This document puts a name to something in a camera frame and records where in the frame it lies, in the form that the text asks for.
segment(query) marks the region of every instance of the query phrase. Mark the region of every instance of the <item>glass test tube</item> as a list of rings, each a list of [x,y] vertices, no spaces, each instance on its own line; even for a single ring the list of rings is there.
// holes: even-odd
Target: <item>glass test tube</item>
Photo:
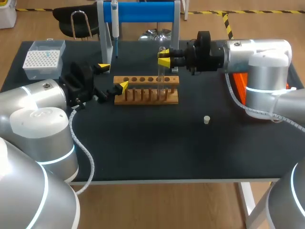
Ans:
[[[161,46],[159,48],[159,52],[161,51],[164,51],[165,50],[165,47]],[[157,77],[157,81],[158,82],[161,82],[158,84],[158,90],[157,90],[157,100],[160,100],[161,99],[161,95],[163,93],[163,89],[164,89],[164,71],[165,71],[165,67],[162,66],[162,65],[158,65],[158,77]]]

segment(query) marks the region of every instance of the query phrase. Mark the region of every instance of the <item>pipette tip box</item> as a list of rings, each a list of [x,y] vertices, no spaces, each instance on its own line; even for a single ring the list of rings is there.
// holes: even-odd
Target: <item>pipette tip box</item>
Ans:
[[[30,80],[58,79],[65,41],[37,41],[30,47],[23,69]]]

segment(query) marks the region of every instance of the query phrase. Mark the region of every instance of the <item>wooden floor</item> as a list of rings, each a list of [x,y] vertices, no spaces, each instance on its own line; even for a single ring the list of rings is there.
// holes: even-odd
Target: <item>wooden floor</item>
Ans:
[[[92,4],[86,0],[19,0],[17,8],[56,8]],[[190,11],[305,10],[304,0],[190,0]],[[235,39],[282,38],[293,47],[293,63],[305,83],[305,14],[230,14]],[[154,23],[123,25],[124,40],[137,40]],[[200,30],[212,39],[227,39],[223,19],[216,15],[189,15],[181,21],[181,39]],[[0,86],[22,41],[64,36],[51,12],[18,12],[13,29],[0,30]],[[256,202],[268,183],[253,183]],[[81,229],[242,229],[244,218],[235,184],[159,184],[90,186],[80,196]]]

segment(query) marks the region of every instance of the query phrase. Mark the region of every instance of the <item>white cable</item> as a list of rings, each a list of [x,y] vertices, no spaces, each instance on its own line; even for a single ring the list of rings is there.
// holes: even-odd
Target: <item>white cable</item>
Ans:
[[[73,110],[70,117],[69,117],[69,126],[70,126],[70,130],[71,130],[71,134],[72,134],[72,138],[73,140],[75,141],[75,143],[84,151],[84,153],[87,155],[89,161],[90,161],[90,166],[91,166],[91,171],[90,171],[90,176],[88,178],[88,181],[87,183],[80,189],[76,192],[77,195],[81,194],[82,192],[84,192],[87,187],[89,186],[89,184],[91,183],[92,181],[92,178],[93,178],[93,175],[94,175],[94,160],[91,156],[91,154],[89,153],[89,151],[86,149],[86,147],[84,147],[84,145],[77,139],[77,137],[75,136],[74,134],[74,131],[72,129],[72,121],[73,121],[73,118],[76,114],[76,110]]]
[[[232,89],[232,86],[231,86],[231,83],[230,83],[230,79],[229,79],[229,74],[225,74],[225,80],[227,82],[227,85],[228,85],[228,88],[229,88],[229,92],[231,94],[231,97],[233,98],[234,102],[239,106],[241,107],[242,109],[246,110],[246,111],[250,111],[250,112],[253,112],[253,113],[257,113],[257,114],[260,114],[260,115],[267,115],[267,116],[272,116],[273,118],[276,118],[276,119],[279,119],[279,120],[283,120],[287,123],[289,123],[290,125],[293,125],[294,127],[298,128],[299,130],[305,132],[305,128],[302,127],[301,125],[299,125],[298,123],[292,121],[291,119],[289,118],[286,118],[284,116],[281,116],[279,114],[270,114],[270,112],[266,112],[266,111],[259,111],[259,110],[255,110],[255,109],[252,109],[250,107],[247,107],[243,104],[241,104],[238,99],[235,97],[235,94],[233,92],[233,89]]]

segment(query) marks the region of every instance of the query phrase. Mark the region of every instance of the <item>white container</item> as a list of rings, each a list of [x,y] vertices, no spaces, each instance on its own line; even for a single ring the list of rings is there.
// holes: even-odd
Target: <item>white container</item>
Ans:
[[[23,69],[30,80],[58,79],[62,70],[61,55],[65,41],[36,41],[30,47]]]
[[[14,27],[17,18],[15,6],[16,0],[8,0],[5,6],[0,6],[0,29]]]

